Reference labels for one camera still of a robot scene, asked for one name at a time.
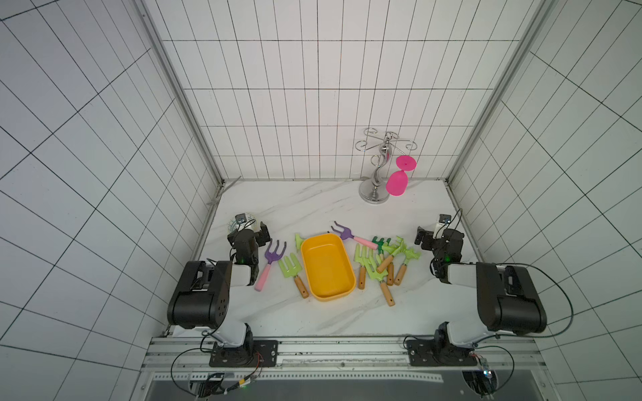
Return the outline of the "green rake wooden handle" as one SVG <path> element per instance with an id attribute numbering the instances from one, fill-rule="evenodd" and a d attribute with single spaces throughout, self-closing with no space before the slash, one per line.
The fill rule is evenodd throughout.
<path id="1" fill-rule="evenodd" d="M 394 262 L 390 262 L 389 265 L 386 268 L 387 271 L 387 276 L 386 276 L 386 284 L 388 286 L 393 286 L 395 282 L 395 265 Z"/>
<path id="2" fill-rule="evenodd" d="M 394 258 L 406 250 L 406 242 L 402 237 L 397 237 L 397 241 L 392 246 L 384 246 L 383 250 L 388 253 L 388 256 L 381 262 L 379 267 L 377 267 L 377 272 L 384 272 L 391 262 L 393 262 Z"/>
<path id="3" fill-rule="evenodd" d="M 414 248 L 406 248 L 406 250 L 404 250 L 404 255 L 404 261 L 401 263 L 394 280 L 394 284 L 396 284 L 396 286 L 401 285 L 403 278 L 406 275 L 408 264 L 413 260 L 419 260 L 421 257 L 421 253 Z"/>

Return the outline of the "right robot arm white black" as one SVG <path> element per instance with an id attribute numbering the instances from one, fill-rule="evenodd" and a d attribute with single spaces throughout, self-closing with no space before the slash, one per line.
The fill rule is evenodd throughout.
<path id="1" fill-rule="evenodd" d="M 417 228 L 415 244 L 433 254 L 429 267 L 441 283 L 476 290 L 476 307 L 466 317 L 443 322 L 429 339 L 406 339 L 413 367 L 473 367 L 475 347 L 508 334 L 542 333 L 547 314 L 528 269 L 517 264 L 461 261 L 465 235 L 456 229 Z"/>

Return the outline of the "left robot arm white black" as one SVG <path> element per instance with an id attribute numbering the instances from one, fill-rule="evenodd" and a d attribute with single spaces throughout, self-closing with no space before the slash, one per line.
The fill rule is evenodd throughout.
<path id="1" fill-rule="evenodd" d="M 238 224 L 227 240 L 227 260 L 195 260 L 185 265 L 167 309 L 170 325 L 186 330 L 201 328 L 205 341 L 200 350 L 210 356 L 213 368 L 274 367 L 279 342 L 255 339 L 245 322 L 227 316 L 231 289 L 253 287 L 259 278 L 259 249 L 272 243 L 269 229 L 253 220 Z"/>

